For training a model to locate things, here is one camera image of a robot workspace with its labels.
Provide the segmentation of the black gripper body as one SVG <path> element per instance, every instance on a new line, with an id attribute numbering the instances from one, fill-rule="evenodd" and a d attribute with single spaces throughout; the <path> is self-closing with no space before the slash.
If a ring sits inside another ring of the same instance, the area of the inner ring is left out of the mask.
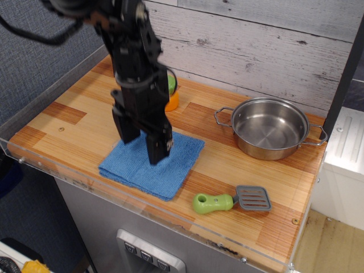
<path id="1" fill-rule="evenodd" d="M 123 110 L 133 124 L 147 134 L 166 134 L 172 126 L 166 117 L 169 102 L 167 67 L 157 67 L 140 82 L 122 82 L 121 89 L 111 92 L 114 106 Z"/>

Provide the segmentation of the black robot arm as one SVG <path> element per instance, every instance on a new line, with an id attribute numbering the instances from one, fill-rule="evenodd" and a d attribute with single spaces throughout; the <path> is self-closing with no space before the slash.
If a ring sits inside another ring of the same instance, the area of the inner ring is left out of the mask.
<path id="1" fill-rule="evenodd" d="M 142 1 L 43 1 L 46 8 L 96 29 L 111 57 L 120 89 L 114 98 L 113 119 L 124 143 L 146 134 L 152 165 L 169 156 L 172 126 L 166 117 L 169 103 L 168 68 L 158 62 L 161 41 L 155 35 Z"/>

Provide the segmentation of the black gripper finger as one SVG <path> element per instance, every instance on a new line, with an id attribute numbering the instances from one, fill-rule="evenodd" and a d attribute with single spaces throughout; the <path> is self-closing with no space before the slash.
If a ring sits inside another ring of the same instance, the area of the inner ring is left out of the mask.
<path id="1" fill-rule="evenodd" d="M 124 144 L 130 143 L 140 136 L 140 130 L 133 124 L 133 120 L 123 110 L 114 107 L 112 113 L 119 136 Z"/>
<path id="2" fill-rule="evenodd" d="M 172 132 L 166 134 L 148 134 L 146 136 L 148 158 L 151 165 L 157 165 L 168 157 L 173 146 Z"/>

